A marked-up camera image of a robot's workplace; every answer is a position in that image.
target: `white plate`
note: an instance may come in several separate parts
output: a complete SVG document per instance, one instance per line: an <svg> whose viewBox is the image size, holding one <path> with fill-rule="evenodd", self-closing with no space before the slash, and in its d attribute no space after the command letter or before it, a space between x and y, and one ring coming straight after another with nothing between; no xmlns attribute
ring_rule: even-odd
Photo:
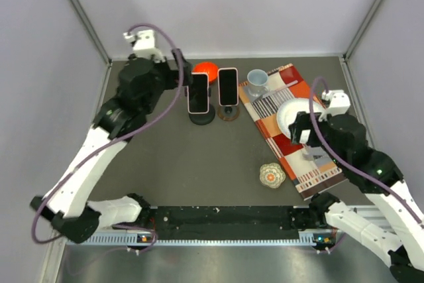
<svg viewBox="0 0 424 283"><path fill-rule="evenodd" d="M309 100L303 98L291 99L281 104L277 112L277 125L281 132L290 139L289 125L293 124L296 120L297 112L309 113ZM313 102L314 113L324 112L322 107L317 102ZM302 134L302 140L307 141L309 138L310 131L305 131Z"/></svg>

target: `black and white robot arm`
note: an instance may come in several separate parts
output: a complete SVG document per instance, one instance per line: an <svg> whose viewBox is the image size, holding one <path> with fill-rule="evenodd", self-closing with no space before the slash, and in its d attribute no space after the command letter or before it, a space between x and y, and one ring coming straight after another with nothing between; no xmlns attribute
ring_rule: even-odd
<svg viewBox="0 0 424 283"><path fill-rule="evenodd" d="M142 197L129 194L121 199L89 201L89 195L114 157L126 147L130 139L112 144L98 152L82 167L76 166L93 151L123 137L146 124L146 116L153 112L165 90L178 86L178 71L171 70L164 55L157 49L152 30L136 34L124 34L132 45L134 54L129 56L119 72L119 86L115 96L106 101L96 114L85 141L58 184L73 172L73 176L54 194L56 184L44 196L36 196L30 206L38 210L50 194L41 216L47 219L59 233L75 243L87 240L96 230L118 223L137 220L148 204ZM191 65L180 50L172 51L182 57L184 82L191 83Z"/></svg>
<svg viewBox="0 0 424 283"><path fill-rule="evenodd" d="M368 146L366 129L355 117L347 114L350 101L343 90L323 93L322 100L329 104L323 113L315 113L325 140L335 153L351 166L371 175L393 192L413 210L420 223L387 191L365 180L339 164L346 178L382 212L395 234L384 231L356 214L339 198L324 193L311 200L314 215L332 227L370 249L387 266L398 282L420 282L424 279L424 215L414 202L403 175L394 161L383 152ZM313 129L310 114L299 112L289 126L294 144L305 142L309 146L322 146Z"/></svg>

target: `striped placemat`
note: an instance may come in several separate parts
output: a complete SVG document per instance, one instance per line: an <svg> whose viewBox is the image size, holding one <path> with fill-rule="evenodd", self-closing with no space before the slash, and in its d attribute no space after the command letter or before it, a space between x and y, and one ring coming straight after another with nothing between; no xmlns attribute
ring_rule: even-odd
<svg viewBox="0 0 424 283"><path fill-rule="evenodd" d="M243 82L239 85L240 100L286 174L295 184L296 190L304 200L307 200L343 182L345 177L324 150L311 149L306 145L292 145L278 128L276 113L283 102L297 97L309 98L309 86L293 64L276 68L268 72L268 75L270 91L278 90L293 82L296 84L255 101L256 98L248 92L247 82Z"/></svg>

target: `phone stand base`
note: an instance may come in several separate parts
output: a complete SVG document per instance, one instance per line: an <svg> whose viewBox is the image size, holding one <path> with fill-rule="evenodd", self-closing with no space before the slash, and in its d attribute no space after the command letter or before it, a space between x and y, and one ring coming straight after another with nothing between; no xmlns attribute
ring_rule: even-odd
<svg viewBox="0 0 424 283"><path fill-rule="evenodd" d="M206 114L190 114L188 113L190 121L196 125L207 125L215 118L215 108L209 104L209 112Z"/></svg>
<svg viewBox="0 0 424 283"><path fill-rule="evenodd" d="M240 115L238 105L234 106L220 106L218 108L218 117L223 121L234 121Z"/></svg>

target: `smartphone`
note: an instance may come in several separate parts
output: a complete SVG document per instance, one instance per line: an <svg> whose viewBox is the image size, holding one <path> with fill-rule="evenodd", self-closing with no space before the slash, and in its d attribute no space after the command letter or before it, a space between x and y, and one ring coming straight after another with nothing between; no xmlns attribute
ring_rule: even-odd
<svg viewBox="0 0 424 283"><path fill-rule="evenodd" d="M239 104L239 71L236 68L218 70L218 92L220 106Z"/></svg>
<svg viewBox="0 0 424 283"><path fill-rule="evenodd" d="M193 83L188 85L187 107L190 114L209 112L209 76L207 73L192 73Z"/></svg>

